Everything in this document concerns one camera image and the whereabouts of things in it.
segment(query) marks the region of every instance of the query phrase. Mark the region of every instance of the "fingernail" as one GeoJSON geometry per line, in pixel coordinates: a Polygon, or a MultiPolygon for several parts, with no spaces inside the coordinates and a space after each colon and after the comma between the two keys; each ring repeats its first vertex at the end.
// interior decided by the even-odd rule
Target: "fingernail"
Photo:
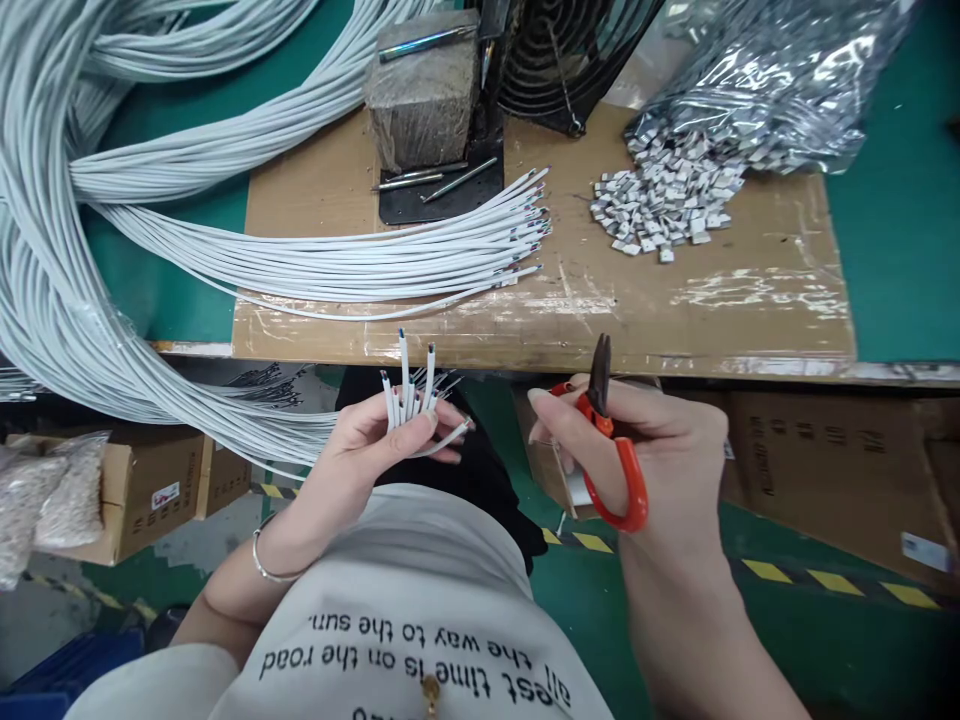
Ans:
{"type": "Polygon", "coordinates": [[[529,390],[527,390],[527,399],[530,402],[533,402],[538,397],[543,397],[544,395],[549,395],[549,394],[550,393],[547,390],[544,390],[543,388],[530,388],[529,390]]]}

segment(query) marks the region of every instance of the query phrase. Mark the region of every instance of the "brown cardboard box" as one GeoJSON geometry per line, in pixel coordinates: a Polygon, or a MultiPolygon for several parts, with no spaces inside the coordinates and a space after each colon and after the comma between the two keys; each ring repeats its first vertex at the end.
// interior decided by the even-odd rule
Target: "brown cardboard box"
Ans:
{"type": "MultiPolygon", "coordinates": [[[[44,450],[103,428],[76,428],[34,436],[44,450]]],[[[17,436],[10,436],[8,442],[17,436]]],[[[192,428],[111,428],[101,476],[104,534],[95,543],[58,551],[65,557],[116,565],[190,520],[205,436],[192,428]]]]}
{"type": "Polygon", "coordinates": [[[197,491],[197,520],[205,520],[250,491],[253,467],[236,453],[204,437],[197,491]]]}
{"type": "Polygon", "coordinates": [[[960,594],[960,399],[731,392],[720,406],[744,507],[960,594]]]}

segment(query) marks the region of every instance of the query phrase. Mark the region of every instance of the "white t-shirt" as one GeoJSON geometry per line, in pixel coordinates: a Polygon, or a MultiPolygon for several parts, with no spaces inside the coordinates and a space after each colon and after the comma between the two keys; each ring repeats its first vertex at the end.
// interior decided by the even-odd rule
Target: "white t-shirt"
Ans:
{"type": "Polygon", "coordinates": [[[67,719],[415,720],[428,674],[440,720],[612,717],[506,530],[460,498],[388,485],[290,589],[242,671],[215,646],[161,650],[98,680],[67,719]]]}

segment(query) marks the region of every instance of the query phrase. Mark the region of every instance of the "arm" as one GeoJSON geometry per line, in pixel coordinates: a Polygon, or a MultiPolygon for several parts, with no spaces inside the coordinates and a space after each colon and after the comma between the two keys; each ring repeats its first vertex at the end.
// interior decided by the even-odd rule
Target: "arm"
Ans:
{"type": "MultiPolygon", "coordinates": [[[[389,435],[386,419],[382,394],[340,412],[299,496],[260,534],[257,554],[267,571],[291,575],[309,568],[333,538],[360,517],[380,475],[432,445],[434,432],[449,433],[462,422],[457,409],[444,401],[437,404],[436,412],[426,411],[389,435]]],[[[447,447],[433,459],[457,463],[460,455],[447,447]]],[[[248,540],[217,568],[172,644],[217,645],[242,668],[291,586],[260,575],[253,560],[253,540],[248,540]]]]}
{"type": "MultiPolygon", "coordinates": [[[[572,382],[584,387],[587,378],[572,382]]],[[[615,513],[626,483],[612,440],[564,398],[531,391],[531,441],[555,438],[615,513]]],[[[621,534],[630,635],[654,705],[689,720],[809,715],[750,624],[720,544],[717,497],[726,416],[716,408],[612,382],[608,412],[635,436],[650,498],[647,526],[621,534]]]]}

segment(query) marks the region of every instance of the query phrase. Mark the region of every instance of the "orange scissor handle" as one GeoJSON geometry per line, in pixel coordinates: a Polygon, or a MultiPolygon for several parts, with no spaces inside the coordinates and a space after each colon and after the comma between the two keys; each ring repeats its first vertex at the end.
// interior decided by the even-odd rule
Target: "orange scissor handle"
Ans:
{"type": "MultiPolygon", "coordinates": [[[[560,397],[573,390],[574,387],[570,383],[560,383],[551,388],[550,394],[560,397]]],[[[577,398],[577,410],[604,437],[613,437],[613,420],[598,413],[586,393],[577,398]]],[[[627,514],[620,517],[607,510],[607,506],[603,504],[593,481],[586,471],[583,473],[583,479],[587,486],[587,492],[590,493],[590,500],[593,501],[593,506],[597,509],[601,518],[622,532],[639,532],[647,524],[647,514],[650,508],[647,483],[643,477],[643,470],[640,469],[640,460],[637,458],[633,441],[629,438],[614,438],[614,443],[617,446],[617,455],[620,457],[620,467],[623,468],[623,474],[627,481],[627,514]]]]}

